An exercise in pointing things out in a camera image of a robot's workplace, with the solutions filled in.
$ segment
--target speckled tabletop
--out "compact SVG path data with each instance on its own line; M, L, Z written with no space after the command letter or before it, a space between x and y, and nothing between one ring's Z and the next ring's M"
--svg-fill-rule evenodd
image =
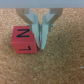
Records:
M39 21L49 9L32 9ZM84 84L84 9L65 8L44 50L16 54L14 26L26 26L15 9L0 9L0 84Z

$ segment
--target cork board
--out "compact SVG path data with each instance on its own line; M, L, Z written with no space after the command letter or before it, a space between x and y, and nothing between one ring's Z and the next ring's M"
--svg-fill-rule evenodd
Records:
M49 9L32 10L41 23ZM11 46L13 27L26 25L15 9L0 9L0 84L83 84L84 9L65 8L37 54Z

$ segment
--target red cube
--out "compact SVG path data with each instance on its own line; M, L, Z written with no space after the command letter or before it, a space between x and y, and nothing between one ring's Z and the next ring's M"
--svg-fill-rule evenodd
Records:
M11 44L18 54L37 53L35 37L29 26L15 26Z

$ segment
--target red block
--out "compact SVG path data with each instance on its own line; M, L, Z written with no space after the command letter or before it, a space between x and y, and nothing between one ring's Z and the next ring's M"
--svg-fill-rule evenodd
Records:
M18 54L37 53L35 37L29 26L15 26L11 44Z

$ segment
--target block top face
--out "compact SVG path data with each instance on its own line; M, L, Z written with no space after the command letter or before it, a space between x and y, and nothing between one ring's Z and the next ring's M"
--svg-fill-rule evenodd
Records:
M29 26L15 26L11 42L35 42L34 34L30 31Z
M0 0L0 8L83 8L84 0Z

